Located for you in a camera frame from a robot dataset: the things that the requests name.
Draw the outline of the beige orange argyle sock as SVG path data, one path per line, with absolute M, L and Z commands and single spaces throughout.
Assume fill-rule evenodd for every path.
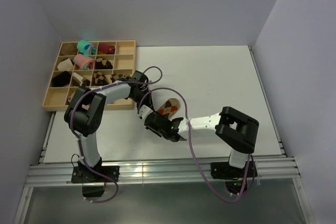
M 163 105 L 159 107 L 157 112 L 167 119 L 170 119 L 180 109 L 180 102 L 176 98 L 169 98 Z

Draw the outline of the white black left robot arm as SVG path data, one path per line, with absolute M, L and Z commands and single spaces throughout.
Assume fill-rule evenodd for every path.
M 138 117 L 144 120 L 154 112 L 149 84 L 144 73 L 135 71 L 133 76 L 105 86 L 91 89 L 84 86 L 77 89 L 64 115 L 65 122 L 77 138 L 79 148 L 76 176 L 89 182 L 97 182 L 101 177 L 107 178 L 103 173 L 96 138 L 104 109 L 116 100 L 131 99 L 139 110 Z

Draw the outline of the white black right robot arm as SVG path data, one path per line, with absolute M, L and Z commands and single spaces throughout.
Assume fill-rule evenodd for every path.
M 186 141 L 189 126 L 193 137 L 218 136 L 232 149 L 227 170 L 234 177 L 240 176 L 245 171 L 248 155 L 255 150 L 259 122 L 229 106 L 210 116 L 169 120 L 143 105 L 138 115 L 144 120 L 147 130 L 171 142 Z

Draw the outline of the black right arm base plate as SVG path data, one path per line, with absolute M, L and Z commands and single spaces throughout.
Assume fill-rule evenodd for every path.
M 239 180 L 243 178 L 246 166 L 247 163 L 243 168 L 237 168 L 230 166 L 229 162 L 212 162 L 211 177 L 212 179 Z M 256 177 L 257 175 L 255 162 L 250 161 L 247 170 L 247 178 L 253 178 L 253 176 Z

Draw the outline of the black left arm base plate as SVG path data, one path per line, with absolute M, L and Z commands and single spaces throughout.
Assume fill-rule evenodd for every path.
M 112 178 L 115 182 L 119 178 L 119 166 L 102 166 L 99 173 Z M 106 183 L 109 180 L 96 173 L 91 172 L 85 166 L 75 166 L 72 171 L 71 183 L 72 184 L 87 184 L 87 183 Z

